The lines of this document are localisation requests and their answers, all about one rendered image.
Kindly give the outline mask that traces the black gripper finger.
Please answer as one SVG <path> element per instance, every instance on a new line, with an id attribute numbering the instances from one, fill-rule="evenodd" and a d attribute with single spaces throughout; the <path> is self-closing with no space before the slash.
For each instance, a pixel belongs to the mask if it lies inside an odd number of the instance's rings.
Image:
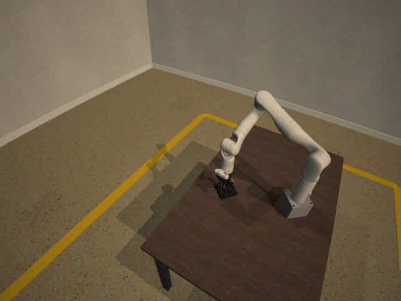
<path id="1" fill-rule="evenodd" d="M 231 178 L 231 181 L 230 181 L 230 182 L 228 182 L 227 179 L 225 179 L 225 180 L 224 180 L 224 187 L 223 187 L 223 188 L 226 188 L 227 186 L 233 184 L 234 182 L 235 182 L 235 180 L 232 180 L 232 178 Z"/>
<path id="2" fill-rule="evenodd" d="M 218 180 L 221 182 L 221 187 L 222 187 L 222 186 L 224 185 L 224 180 L 223 180 L 223 178 L 220 177 L 220 176 L 218 176 L 217 174 L 216 174 L 216 176 L 217 176 Z"/>

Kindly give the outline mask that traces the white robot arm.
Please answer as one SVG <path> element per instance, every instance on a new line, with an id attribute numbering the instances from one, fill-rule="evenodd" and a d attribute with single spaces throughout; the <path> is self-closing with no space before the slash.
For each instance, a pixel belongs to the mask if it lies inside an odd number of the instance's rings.
<path id="1" fill-rule="evenodd" d="M 240 151 L 244 138 L 248 135 L 254 124 L 265 113 L 272 117 L 276 127 L 290 142 L 304 148 L 309 156 L 305 159 L 293 190 L 291 199 L 299 204 L 305 204 L 320 178 L 322 170 L 331 162 L 330 156 L 319 146 L 278 104 L 267 91 L 261 90 L 255 96 L 254 105 L 250 113 L 238 124 L 232 135 L 237 139 L 234 142 L 225 138 L 220 144 L 221 166 L 214 173 L 228 179 L 234 168 L 234 159 Z M 318 177 L 319 176 L 319 177 Z"/>

